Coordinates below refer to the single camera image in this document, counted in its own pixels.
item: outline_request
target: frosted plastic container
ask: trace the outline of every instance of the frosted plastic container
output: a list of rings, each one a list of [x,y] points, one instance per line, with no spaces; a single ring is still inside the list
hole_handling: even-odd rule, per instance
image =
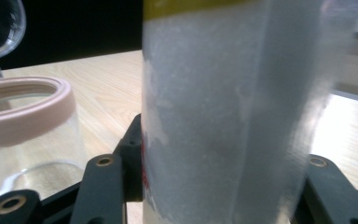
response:
[[[287,223],[358,1],[145,1],[145,224]]]
[[[0,195],[34,189],[44,199],[80,181],[86,162],[68,82],[0,78]]]

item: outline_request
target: wooden table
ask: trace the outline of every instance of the wooden table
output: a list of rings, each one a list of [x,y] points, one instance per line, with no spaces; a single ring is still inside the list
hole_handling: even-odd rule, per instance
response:
[[[126,52],[4,71],[5,77],[62,77],[74,89],[90,158],[110,153],[141,113],[142,52]],[[332,95],[312,153],[334,161],[358,188],[358,97]],[[129,204],[129,223],[142,223],[142,205]]]

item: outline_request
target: pink jar rim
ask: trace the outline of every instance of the pink jar rim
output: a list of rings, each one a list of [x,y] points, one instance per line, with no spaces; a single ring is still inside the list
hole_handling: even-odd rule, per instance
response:
[[[76,110],[70,84],[52,77],[0,78],[0,97],[5,94],[48,93],[29,105],[0,111],[0,147],[34,139],[66,122]]]

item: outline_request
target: dark background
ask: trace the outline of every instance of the dark background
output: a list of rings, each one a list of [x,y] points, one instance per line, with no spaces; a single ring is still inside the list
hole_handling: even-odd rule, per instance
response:
[[[143,0],[22,0],[27,29],[2,69],[142,47]]]

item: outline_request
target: black metal bracket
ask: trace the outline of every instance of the black metal bracket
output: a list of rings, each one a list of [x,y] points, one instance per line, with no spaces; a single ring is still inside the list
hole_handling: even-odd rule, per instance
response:
[[[40,201],[33,190],[0,196],[0,224],[127,223],[126,202],[141,202],[141,116],[113,154],[93,158],[81,183]],[[293,224],[358,224],[358,190],[330,160],[310,155]]]

